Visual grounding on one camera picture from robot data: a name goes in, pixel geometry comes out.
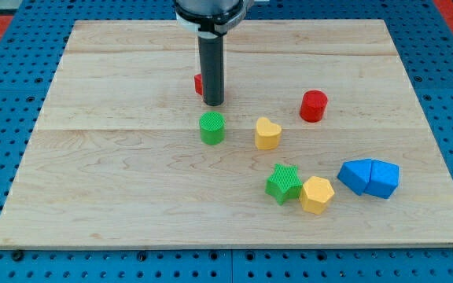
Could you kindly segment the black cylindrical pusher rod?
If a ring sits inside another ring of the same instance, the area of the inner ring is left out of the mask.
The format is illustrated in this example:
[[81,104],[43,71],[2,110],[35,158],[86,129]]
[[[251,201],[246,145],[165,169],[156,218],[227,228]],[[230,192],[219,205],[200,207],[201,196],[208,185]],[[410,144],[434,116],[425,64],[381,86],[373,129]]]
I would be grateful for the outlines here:
[[219,106],[224,102],[223,38],[198,38],[202,96],[206,105]]

